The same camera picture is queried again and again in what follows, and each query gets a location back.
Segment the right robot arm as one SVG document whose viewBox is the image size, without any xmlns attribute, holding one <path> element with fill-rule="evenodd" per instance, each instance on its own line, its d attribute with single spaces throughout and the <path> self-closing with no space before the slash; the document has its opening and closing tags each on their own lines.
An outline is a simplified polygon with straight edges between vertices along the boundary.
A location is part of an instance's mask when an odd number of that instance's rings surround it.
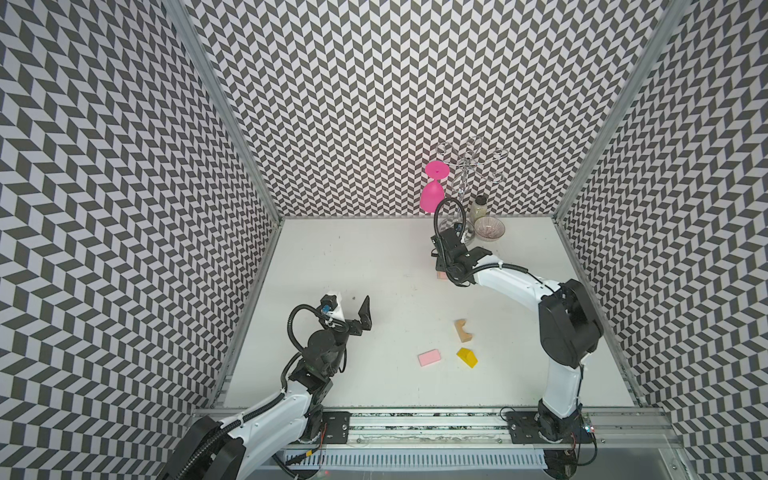
<svg viewBox="0 0 768 480">
<path fill-rule="evenodd" d="M 543 441 L 560 443 L 583 419 L 584 359 L 597 350 L 604 335 L 597 307 L 575 279 L 546 280 L 486 248 L 467 247 L 462 239 L 465 229 L 461 202 L 452 197 L 441 200 L 435 208 L 431 237 L 436 270 L 458 287 L 491 289 L 538 314 L 539 341 L 549 365 L 534 424 Z"/>
</svg>

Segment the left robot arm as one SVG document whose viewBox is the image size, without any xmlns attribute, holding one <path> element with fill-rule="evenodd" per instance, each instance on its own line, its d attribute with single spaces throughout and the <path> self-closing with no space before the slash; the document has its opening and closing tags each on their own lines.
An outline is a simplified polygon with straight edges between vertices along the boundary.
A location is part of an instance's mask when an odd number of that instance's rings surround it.
<svg viewBox="0 0 768 480">
<path fill-rule="evenodd" d="M 333 377 L 346 370 L 349 338 L 372 326 L 369 297 L 352 319 L 335 293 L 325 294 L 317 306 L 294 307 L 286 330 L 296 353 L 281 371 L 277 393 L 223 420 L 198 419 L 157 477 L 245 479 L 269 460 L 292 479 L 316 477 L 317 472 L 292 466 L 324 446 L 323 400 Z"/>
</svg>

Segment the natural wood arch block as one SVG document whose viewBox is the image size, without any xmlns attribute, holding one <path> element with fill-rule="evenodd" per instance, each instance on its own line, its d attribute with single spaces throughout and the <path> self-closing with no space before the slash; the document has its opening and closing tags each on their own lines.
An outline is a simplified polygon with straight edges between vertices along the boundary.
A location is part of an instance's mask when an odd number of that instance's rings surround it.
<svg viewBox="0 0 768 480">
<path fill-rule="evenodd" d="M 457 335 L 462 343 L 470 342 L 473 339 L 473 334 L 466 331 L 467 321 L 465 319 L 459 319 L 454 322 Z"/>
</svg>

